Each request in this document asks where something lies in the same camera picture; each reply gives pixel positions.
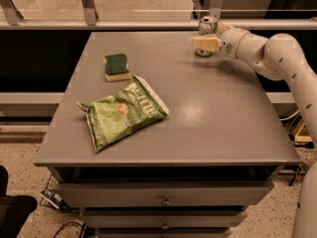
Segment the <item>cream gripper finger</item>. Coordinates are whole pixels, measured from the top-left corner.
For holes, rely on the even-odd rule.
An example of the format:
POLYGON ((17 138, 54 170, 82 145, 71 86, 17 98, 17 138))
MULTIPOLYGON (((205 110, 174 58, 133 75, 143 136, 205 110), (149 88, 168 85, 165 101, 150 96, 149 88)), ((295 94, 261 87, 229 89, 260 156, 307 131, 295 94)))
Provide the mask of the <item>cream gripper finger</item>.
POLYGON ((214 53, 220 49, 221 42, 217 37, 214 36, 197 36, 191 39, 191 45, 196 49, 214 53))
POLYGON ((224 23, 222 23, 222 22, 219 22, 219 23, 217 24, 217 34, 223 34, 223 33, 225 33, 226 31, 229 31, 229 30, 231 30, 231 29, 233 29, 233 26, 231 26, 231 25, 224 24, 224 23))

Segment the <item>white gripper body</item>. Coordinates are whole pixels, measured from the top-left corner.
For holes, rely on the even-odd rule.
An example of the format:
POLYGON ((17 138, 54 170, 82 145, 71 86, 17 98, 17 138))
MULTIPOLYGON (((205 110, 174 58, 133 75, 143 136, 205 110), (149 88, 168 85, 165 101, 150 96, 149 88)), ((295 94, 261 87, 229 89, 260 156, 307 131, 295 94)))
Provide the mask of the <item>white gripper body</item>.
POLYGON ((221 54, 230 59, 236 59, 240 42, 248 33, 249 31, 240 28, 219 32, 217 36, 220 38, 221 54))

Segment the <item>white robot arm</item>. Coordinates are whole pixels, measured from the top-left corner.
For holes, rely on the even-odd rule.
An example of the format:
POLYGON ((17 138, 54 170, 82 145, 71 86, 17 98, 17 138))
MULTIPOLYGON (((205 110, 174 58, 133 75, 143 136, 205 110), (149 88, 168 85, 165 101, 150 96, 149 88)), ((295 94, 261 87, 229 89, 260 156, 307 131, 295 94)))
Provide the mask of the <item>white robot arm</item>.
MULTIPOLYGON (((192 38, 191 45, 242 60, 270 80, 285 81, 317 146, 317 74, 296 39, 284 33, 265 38, 223 23, 212 26, 212 33, 192 38)), ((309 168, 302 182, 292 238, 317 238, 317 164, 309 168)))

